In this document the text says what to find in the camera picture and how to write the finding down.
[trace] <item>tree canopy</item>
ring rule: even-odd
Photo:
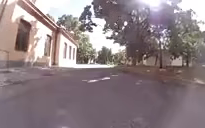
[[[162,50],[168,50],[172,58],[183,56],[189,63],[197,45],[205,42],[205,32],[200,30],[202,22],[194,18],[195,12],[182,10],[180,2],[162,0],[159,7],[152,8],[143,0],[93,0],[79,17],[80,30],[93,32],[94,14],[105,20],[104,32],[112,32],[107,39],[126,46],[133,64],[143,57],[159,55],[162,59]]]
[[[57,24],[60,27],[63,27],[66,31],[70,32],[70,34],[73,35],[74,39],[78,41],[78,63],[89,63],[90,60],[95,60],[96,50],[93,49],[93,46],[90,43],[89,36],[79,30],[80,22],[77,17],[64,14],[58,18]]]

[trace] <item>asphalt road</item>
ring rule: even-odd
[[[0,128],[205,128],[205,87],[60,71],[0,88]]]

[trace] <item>green foliage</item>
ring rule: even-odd
[[[53,16],[51,16],[50,14],[46,14],[48,16],[48,18],[50,18],[52,21],[55,22],[55,18]]]
[[[72,33],[74,39],[78,41],[78,63],[88,63],[90,60],[95,60],[96,51],[90,43],[89,36],[79,30],[80,23],[77,17],[66,14],[62,15],[58,18],[57,24],[60,27],[63,27],[66,31]]]
[[[112,62],[111,49],[102,47],[102,49],[98,52],[97,63],[108,64],[109,62]]]
[[[160,54],[161,58],[162,52],[158,51],[162,49],[168,50],[173,59],[183,56],[189,62],[198,44],[205,42],[205,32],[199,28],[202,22],[193,19],[193,10],[183,11],[180,2],[163,0],[154,9],[141,0],[93,0],[79,18],[81,30],[93,31],[92,6],[95,17],[106,21],[104,33],[112,33],[107,39],[126,46],[133,64],[143,56]]]
[[[126,62],[125,50],[119,51],[113,55],[113,62],[116,65],[123,65]]]

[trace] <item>building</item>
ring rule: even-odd
[[[39,1],[0,0],[0,68],[76,64],[78,44],[40,10],[48,7]]]

